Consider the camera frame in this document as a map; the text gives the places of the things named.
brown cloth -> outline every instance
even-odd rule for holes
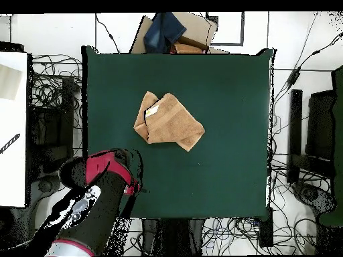
[[[189,152],[205,133],[204,127],[172,94],[157,100],[153,93],[145,94],[133,128],[149,144],[176,142]]]
[[[178,54],[202,54],[202,50],[200,48],[196,48],[195,46],[180,44],[179,42],[176,42],[174,46]]]

green tabletop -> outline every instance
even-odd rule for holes
[[[234,54],[97,54],[88,62],[88,154],[136,149],[144,165],[134,218],[263,216],[273,50]],[[205,133],[188,153],[134,130],[147,91],[172,93]]]

blue cloth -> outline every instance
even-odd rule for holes
[[[170,45],[175,43],[186,28],[176,19],[172,12],[158,13],[153,24],[144,36],[147,53],[166,53]]]

cardboard box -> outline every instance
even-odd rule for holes
[[[217,24],[203,17],[187,12],[173,12],[179,22],[187,29],[182,37],[178,40],[181,44],[196,46],[206,53],[211,54],[227,54],[228,52],[217,50],[210,47],[214,33],[216,32]],[[141,54],[145,53],[144,35],[152,25],[152,20],[144,16],[139,25],[136,37],[131,46],[130,53]]]

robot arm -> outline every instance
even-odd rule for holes
[[[139,153],[112,149],[87,159],[73,158],[61,166],[59,174],[61,182],[71,190],[36,232],[30,252],[37,256],[101,255],[116,218],[130,217],[142,187]],[[119,214],[123,194],[130,198]]]

